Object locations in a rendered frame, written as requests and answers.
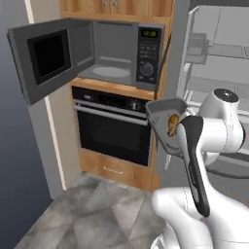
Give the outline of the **brown chicken drumstick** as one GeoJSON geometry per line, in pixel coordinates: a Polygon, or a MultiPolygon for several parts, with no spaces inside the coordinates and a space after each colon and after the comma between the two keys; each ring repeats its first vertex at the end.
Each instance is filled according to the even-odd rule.
{"type": "Polygon", "coordinates": [[[172,137],[175,135],[175,130],[176,130],[176,127],[177,125],[179,124],[179,120],[180,120],[180,117],[176,114],[172,115],[169,117],[168,119],[168,132],[167,132],[167,135],[172,137]]]}

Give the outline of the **grey microwave oven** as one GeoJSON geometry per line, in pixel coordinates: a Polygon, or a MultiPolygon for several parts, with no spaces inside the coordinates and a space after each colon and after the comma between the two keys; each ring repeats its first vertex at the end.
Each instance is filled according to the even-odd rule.
{"type": "Polygon", "coordinates": [[[93,65],[78,76],[154,90],[158,81],[165,25],[133,21],[95,20],[93,22],[93,65]],[[96,67],[129,70],[124,78],[96,75],[96,67]]]}

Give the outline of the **grey open fridge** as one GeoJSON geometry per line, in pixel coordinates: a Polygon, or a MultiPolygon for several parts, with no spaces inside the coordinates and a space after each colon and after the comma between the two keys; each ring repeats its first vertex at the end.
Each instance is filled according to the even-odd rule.
{"type": "Polygon", "coordinates": [[[208,166],[213,187],[249,202],[249,0],[174,0],[165,73],[165,99],[180,98],[195,111],[213,89],[239,97],[246,141],[235,154],[208,166]]]}

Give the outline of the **black built-in oven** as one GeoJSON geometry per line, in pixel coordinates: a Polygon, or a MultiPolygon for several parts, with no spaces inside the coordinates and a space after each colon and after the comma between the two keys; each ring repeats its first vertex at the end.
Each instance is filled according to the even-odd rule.
{"type": "MultiPolygon", "coordinates": [[[[148,100],[80,87],[73,87],[72,95],[74,105],[147,120],[148,100]]],[[[147,126],[131,124],[75,111],[82,148],[140,165],[149,165],[152,138],[149,123],[147,126]]]]}

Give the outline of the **grey tupperware container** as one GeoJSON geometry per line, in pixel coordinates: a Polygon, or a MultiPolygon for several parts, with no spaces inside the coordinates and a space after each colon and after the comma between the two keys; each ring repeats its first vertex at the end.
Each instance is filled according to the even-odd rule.
{"type": "Polygon", "coordinates": [[[156,144],[161,144],[164,151],[171,156],[181,158],[182,152],[175,135],[170,137],[168,132],[168,119],[176,114],[180,117],[179,123],[194,112],[188,107],[186,102],[180,98],[162,99],[150,101],[146,104],[146,114],[155,135],[156,144]]]}

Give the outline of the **wooden drawer front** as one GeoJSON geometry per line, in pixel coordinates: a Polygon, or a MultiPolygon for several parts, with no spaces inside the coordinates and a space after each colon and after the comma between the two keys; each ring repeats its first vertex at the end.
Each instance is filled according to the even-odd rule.
{"type": "Polygon", "coordinates": [[[149,167],[102,155],[87,149],[81,149],[79,156],[83,171],[115,180],[141,190],[149,191],[151,189],[152,169],[149,167]],[[107,171],[103,169],[104,165],[117,171],[123,171],[124,174],[120,175],[107,171]]]}

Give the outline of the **grey microwave door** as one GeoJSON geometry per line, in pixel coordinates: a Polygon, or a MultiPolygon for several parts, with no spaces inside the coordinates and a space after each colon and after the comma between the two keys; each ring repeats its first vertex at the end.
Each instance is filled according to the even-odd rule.
{"type": "Polygon", "coordinates": [[[61,18],[8,30],[23,96],[33,105],[94,64],[93,27],[61,18]]]}

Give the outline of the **grey microwave turntable plate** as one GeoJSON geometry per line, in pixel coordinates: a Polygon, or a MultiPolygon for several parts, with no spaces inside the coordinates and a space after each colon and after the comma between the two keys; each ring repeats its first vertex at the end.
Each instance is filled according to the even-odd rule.
{"type": "Polygon", "coordinates": [[[130,75],[129,70],[117,67],[96,67],[92,70],[96,75],[111,78],[124,78],[130,75]]]}

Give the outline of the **wooden cupboard door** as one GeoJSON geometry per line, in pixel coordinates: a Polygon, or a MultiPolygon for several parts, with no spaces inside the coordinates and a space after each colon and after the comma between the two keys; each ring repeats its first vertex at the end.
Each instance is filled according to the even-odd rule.
{"type": "Polygon", "coordinates": [[[117,7],[112,2],[110,0],[112,14],[141,17],[170,17],[174,5],[174,0],[117,0],[117,7]]]}
{"type": "Polygon", "coordinates": [[[108,14],[110,1],[106,0],[107,6],[102,6],[102,0],[59,0],[63,12],[83,12],[86,14],[108,14]]]}

